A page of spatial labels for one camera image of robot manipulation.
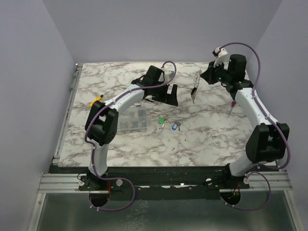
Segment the large metal key ring disc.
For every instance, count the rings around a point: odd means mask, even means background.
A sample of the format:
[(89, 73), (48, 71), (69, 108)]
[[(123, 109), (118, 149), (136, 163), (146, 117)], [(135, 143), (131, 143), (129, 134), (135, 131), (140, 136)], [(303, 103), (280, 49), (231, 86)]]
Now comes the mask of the large metal key ring disc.
[(197, 89), (199, 87), (201, 74), (202, 74), (202, 70), (199, 70), (196, 72), (194, 80), (193, 80), (193, 89)]

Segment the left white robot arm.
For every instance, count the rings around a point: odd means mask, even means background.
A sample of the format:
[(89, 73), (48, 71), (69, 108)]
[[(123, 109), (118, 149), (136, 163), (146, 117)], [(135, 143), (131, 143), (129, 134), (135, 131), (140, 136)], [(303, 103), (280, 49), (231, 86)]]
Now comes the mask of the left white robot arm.
[(177, 73), (175, 63), (166, 61), (174, 66), (173, 71), (168, 71), (151, 65), (146, 74), (133, 80), (121, 94), (110, 100), (92, 103), (90, 113), (85, 125), (85, 142), (92, 146), (89, 171), (93, 174), (90, 185), (101, 190), (106, 185), (107, 154), (109, 143), (117, 134), (118, 118), (132, 105), (151, 96), (156, 102), (178, 106), (177, 88), (174, 84), (171, 93), (168, 93), (170, 82)]

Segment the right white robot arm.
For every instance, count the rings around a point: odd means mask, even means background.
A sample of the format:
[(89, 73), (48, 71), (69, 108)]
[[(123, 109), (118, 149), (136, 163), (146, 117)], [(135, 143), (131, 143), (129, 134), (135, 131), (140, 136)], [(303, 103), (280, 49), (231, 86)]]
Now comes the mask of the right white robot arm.
[(223, 53), (215, 55), (215, 60), (209, 63), (208, 69), (200, 77), (209, 85), (220, 83), (232, 99), (240, 105), (248, 117), (253, 132), (246, 146), (245, 154), (228, 165), (229, 172), (221, 176), (221, 183), (226, 188), (232, 188), (248, 170), (258, 164), (265, 164), (282, 159), (285, 154), (289, 136), (289, 126), (272, 118), (264, 108), (254, 85), (245, 79), (246, 57), (240, 54), (230, 56), (228, 68), (224, 68), (227, 56)]

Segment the green key tag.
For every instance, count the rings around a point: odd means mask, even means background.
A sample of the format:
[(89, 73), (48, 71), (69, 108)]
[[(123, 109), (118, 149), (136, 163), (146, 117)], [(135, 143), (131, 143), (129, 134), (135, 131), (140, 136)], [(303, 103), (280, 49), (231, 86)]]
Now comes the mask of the green key tag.
[(162, 118), (158, 121), (158, 124), (161, 125), (161, 127), (164, 127), (168, 120), (166, 118)]

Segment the blue key tag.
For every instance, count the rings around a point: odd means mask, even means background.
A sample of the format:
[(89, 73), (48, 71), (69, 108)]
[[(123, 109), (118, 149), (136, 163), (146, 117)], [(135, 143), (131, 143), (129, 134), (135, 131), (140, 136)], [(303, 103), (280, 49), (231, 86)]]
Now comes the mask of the blue key tag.
[(173, 131), (176, 131), (176, 130), (180, 131), (180, 126), (181, 126), (181, 123), (180, 123), (180, 122), (175, 122), (175, 123), (173, 124), (173, 126), (172, 126), (172, 130), (173, 130)]

